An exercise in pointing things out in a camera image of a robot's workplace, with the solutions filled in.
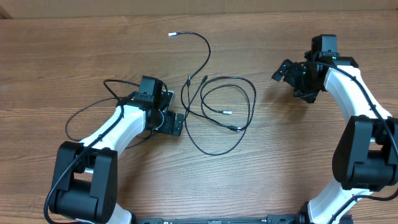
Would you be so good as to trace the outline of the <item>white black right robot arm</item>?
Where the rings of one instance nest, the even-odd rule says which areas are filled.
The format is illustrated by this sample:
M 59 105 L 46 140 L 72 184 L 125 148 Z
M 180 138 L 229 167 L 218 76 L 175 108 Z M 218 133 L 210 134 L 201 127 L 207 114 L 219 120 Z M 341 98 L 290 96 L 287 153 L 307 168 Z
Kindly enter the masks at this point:
M 272 79 L 294 89 L 294 97 L 314 103 L 327 91 L 338 104 L 346 127 L 332 158 L 333 178 L 286 223 L 352 223 L 347 211 L 360 200 L 387 202 L 376 192 L 397 184 L 397 118 L 375 99 L 361 77 L 353 57 L 342 57 L 337 38 L 321 34 L 312 38 L 305 61 L 284 60 Z

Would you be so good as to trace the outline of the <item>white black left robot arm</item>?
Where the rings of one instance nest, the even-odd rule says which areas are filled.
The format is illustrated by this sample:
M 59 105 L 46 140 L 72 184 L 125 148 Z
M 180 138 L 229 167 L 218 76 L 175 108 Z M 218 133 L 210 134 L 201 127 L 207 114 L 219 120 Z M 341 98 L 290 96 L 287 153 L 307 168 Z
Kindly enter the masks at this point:
M 174 93 L 154 77 L 144 76 L 137 90 L 117 100 L 113 115 L 93 134 L 65 141 L 57 151 L 44 217 L 51 213 L 72 223 L 135 223 L 118 203 L 118 158 L 140 133 L 179 136 L 183 115 L 169 111 Z

